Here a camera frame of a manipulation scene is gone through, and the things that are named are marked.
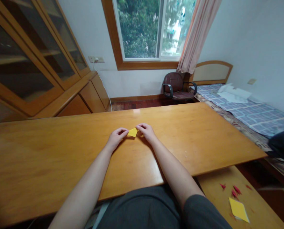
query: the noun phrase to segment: person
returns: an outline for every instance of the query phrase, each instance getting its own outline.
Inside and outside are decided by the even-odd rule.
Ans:
[[[142,188],[114,199],[97,228],[231,228],[152,127],[141,123],[136,128],[152,146],[169,187]],[[128,132],[119,128],[111,133],[55,215],[50,229],[85,227],[100,195],[112,153]]]

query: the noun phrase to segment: chair armrest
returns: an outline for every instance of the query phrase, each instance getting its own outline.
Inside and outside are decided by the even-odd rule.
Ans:
[[[168,86],[170,88],[170,99],[173,98],[173,88],[170,84],[162,84],[163,86],[163,94],[165,93],[165,86]]]
[[[196,93],[197,93],[197,84],[194,83],[194,82],[183,82],[183,84],[185,84],[185,83],[191,83],[191,84],[194,85],[194,95],[196,95]]]

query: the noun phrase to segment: headboard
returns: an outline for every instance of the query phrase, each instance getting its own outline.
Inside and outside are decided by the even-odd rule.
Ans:
[[[190,75],[190,82],[197,85],[226,83],[232,67],[232,64],[219,60],[201,62]]]

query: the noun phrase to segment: wall socket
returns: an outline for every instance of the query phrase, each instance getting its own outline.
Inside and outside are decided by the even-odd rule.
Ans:
[[[248,84],[254,84],[255,82],[256,82],[257,80],[256,79],[250,79],[249,81],[248,81]]]
[[[103,57],[95,57],[94,59],[95,63],[104,63],[104,58]]]
[[[104,63],[105,62],[103,57],[88,56],[88,58],[91,63]]]

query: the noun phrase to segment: baseboard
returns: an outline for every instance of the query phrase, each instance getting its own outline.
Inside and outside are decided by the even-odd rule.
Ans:
[[[110,100],[112,103],[114,103],[114,102],[129,102],[129,101],[139,101],[139,100],[163,99],[163,98],[166,98],[164,94],[158,94],[158,95],[117,97],[117,98],[110,98]]]

